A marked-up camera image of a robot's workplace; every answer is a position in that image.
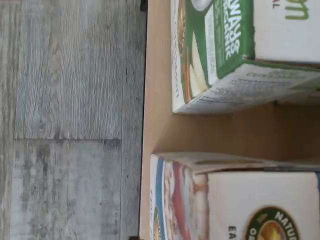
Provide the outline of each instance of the green label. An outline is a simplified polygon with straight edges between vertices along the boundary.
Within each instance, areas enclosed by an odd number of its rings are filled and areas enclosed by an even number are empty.
[[[267,206],[259,209],[250,219],[245,240],[300,240],[292,217],[283,209]]]
[[[214,41],[218,78],[254,58],[253,3],[251,0],[214,1]]]
[[[308,8],[306,6],[307,0],[286,0],[285,7],[287,15],[285,19],[288,20],[307,20],[309,18]]]

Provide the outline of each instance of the gray wooden floor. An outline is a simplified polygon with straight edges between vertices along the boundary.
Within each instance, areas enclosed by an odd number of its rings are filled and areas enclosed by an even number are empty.
[[[0,240],[138,235],[139,4],[0,0]]]

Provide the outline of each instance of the box top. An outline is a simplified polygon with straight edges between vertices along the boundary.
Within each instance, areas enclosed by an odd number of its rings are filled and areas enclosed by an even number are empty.
[[[194,174],[223,171],[278,171],[278,172],[318,172],[319,159],[292,159],[286,162],[244,157],[215,152],[163,152],[152,155],[170,162],[187,166]]]

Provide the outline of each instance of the cereal box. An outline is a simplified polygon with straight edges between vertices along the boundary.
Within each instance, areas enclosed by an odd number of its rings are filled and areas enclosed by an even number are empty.
[[[174,113],[228,113],[320,88],[316,0],[171,0]]]
[[[224,154],[152,155],[150,239],[318,240],[313,170]]]

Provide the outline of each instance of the nature's path logo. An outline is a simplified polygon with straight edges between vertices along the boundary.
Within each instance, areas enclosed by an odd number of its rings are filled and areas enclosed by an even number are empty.
[[[289,214],[276,206],[259,209],[247,225],[245,240],[300,240]]]

